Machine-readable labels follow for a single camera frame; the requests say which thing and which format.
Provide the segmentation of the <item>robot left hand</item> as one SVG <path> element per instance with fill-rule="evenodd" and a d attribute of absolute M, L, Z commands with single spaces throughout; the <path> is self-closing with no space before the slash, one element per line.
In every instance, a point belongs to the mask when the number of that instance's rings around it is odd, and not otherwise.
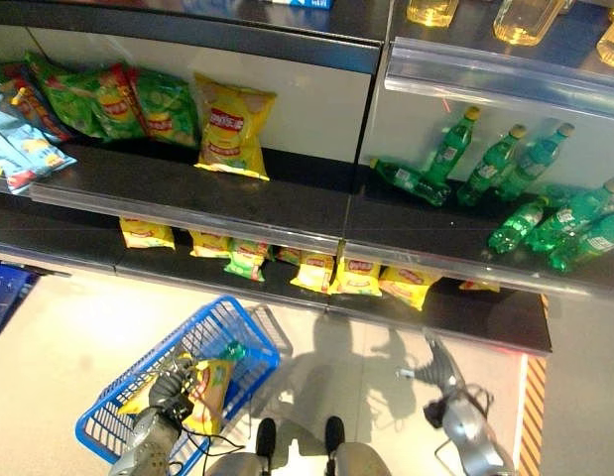
<path fill-rule="evenodd" d="M 163 368 L 149 391 L 149 405 L 180 419 L 190 415 L 193 409 L 190 391 L 197 383 L 195 366 L 191 357 L 177 357 Z"/>

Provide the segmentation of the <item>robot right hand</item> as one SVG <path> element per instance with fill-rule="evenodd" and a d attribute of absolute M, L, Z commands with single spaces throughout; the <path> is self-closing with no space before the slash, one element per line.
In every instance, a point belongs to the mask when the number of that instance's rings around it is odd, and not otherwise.
<path fill-rule="evenodd" d="M 439 396 L 434 399 L 435 402 L 467 399 L 465 380 L 452 354 L 440 337 L 432 331 L 425 330 L 424 339 L 430 349 L 430 359 L 425 364 L 414 368 L 397 368 L 396 378 L 421 382 L 437 388 Z"/>

